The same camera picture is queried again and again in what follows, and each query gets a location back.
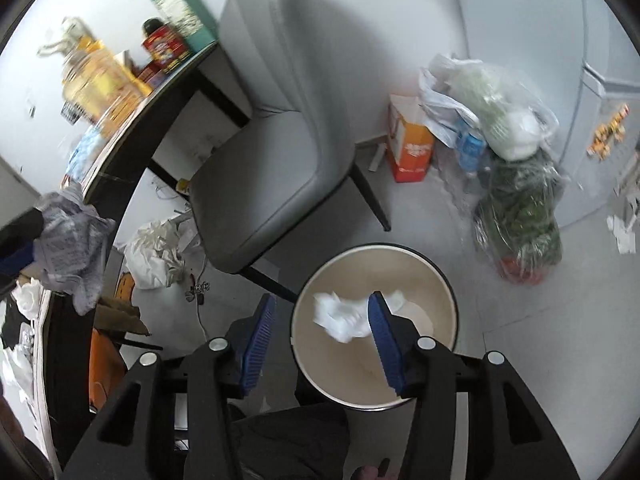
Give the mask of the white tissue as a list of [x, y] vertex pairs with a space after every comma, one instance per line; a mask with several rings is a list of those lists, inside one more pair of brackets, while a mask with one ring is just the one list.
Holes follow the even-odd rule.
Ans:
[[347, 300], [335, 292], [314, 295], [314, 322], [340, 344], [371, 335], [369, 298]]

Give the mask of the printed paper ball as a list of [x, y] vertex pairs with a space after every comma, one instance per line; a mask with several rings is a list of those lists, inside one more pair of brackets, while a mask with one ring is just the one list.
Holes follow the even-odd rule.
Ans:
[[85, 204], [76, 182], [41, 196], [35, 210], [43, 220], [42, 231], [34, 241], [40, 282], [47, 289], [70, 295], [75, 311], [85, 315], [101, 296], [116, 222], [101, 217], [96, 208]]

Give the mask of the beige round trash bin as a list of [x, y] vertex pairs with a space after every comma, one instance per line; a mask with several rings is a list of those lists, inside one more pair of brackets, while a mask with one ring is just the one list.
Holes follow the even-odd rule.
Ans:
[[454, 348], [459, 312], [448, 278], [413, 249], [350, 248], [323, 263], [299, 293], [291, 346], [303, 378], [353, 410], [405, 403], [410, 352], [422, 337]]

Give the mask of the blue white tissue pack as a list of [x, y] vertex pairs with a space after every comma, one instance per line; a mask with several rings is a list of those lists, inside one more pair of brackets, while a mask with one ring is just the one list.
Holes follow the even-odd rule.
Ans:
[[90, 126], [83, 134], [66, 136], [58, 148], [66, 161], [61, 186], [68, 182], [81, 182], [88, 174], [93, 163], [102, 152], [107, 140], [102, 130], [97, 126]]

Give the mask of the clear plastic water jug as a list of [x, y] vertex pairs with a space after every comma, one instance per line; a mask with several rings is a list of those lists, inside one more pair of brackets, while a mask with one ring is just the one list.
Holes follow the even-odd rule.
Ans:
[[118, 133], [152, 93], [80, 18], [66, 18], [60, 41], [41, 47], [38, 54], [64, 58], [62, 116], [72, 125], [88, 122], [105, 139]]

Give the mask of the bag of green vegetables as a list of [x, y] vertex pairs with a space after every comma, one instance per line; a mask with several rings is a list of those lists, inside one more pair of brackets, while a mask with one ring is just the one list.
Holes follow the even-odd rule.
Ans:
[[476, 247], [505, 280], [538, 285], [561, 262], [555, 208], [567, 181], [542, 148], [515, 162], [489, 157], [485, 193], [473, 211], [473, 235]]

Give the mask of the grey upholstered chair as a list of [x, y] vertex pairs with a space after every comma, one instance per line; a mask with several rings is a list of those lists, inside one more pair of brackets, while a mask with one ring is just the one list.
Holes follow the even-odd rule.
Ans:
[[285, 301], [296, 293], [254, 269], [272, 246], [352, 180], [392, 226], [355, 162], [344, 100], [311, 0], [227, 0], [220, 39], [252, 117], [190, 181], [208, 262]]

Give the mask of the yellow snack bag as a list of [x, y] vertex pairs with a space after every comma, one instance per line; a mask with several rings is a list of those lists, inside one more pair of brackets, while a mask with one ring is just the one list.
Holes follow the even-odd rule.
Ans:
[[81, 36], [66, 56], [64, 100], [78, 107], [104, 134], [118, 130], [151, 92], [100, 40]]

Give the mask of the orange cardboard box on floor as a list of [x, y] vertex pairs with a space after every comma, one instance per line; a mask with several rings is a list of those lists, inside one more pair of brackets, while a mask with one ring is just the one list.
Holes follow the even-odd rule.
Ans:
[[424, 119], [418, 98], [390, 95], [386, 144], [392, 173], [398, 183], [420, 182], [430, 168], [435, 137]]

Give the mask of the white plastic bag of groceries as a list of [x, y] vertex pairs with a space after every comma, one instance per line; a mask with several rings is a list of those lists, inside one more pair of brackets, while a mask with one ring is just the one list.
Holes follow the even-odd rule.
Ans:
[[504, 68], [480, 60], [436, 55], [420, 69], [424, 124], [450, 148], [468, 126], [507, 162], [533, 156], [559, 129], [550, 108]]

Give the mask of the white refrigerator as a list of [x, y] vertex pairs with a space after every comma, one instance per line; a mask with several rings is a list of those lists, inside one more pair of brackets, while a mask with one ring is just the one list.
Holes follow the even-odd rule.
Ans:
[[[574, 120], [561, 157], [568, 173], [556, 208], [559, 226], [589, 216], [608, 202], [634, 157], [639, 139], [639, 53], [604, 0], [582, 0], [585, 53]], [[600, 127], [610, 126], [624, 107], [624, 140], [611, 144], [605, 158], [588, 148]]]

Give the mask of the green tall carton box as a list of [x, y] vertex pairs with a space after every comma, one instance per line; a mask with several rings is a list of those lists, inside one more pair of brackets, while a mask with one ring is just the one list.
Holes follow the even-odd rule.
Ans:
[[202, 0], [151, 0], [194, 53], [218, 41], [217, 23]]

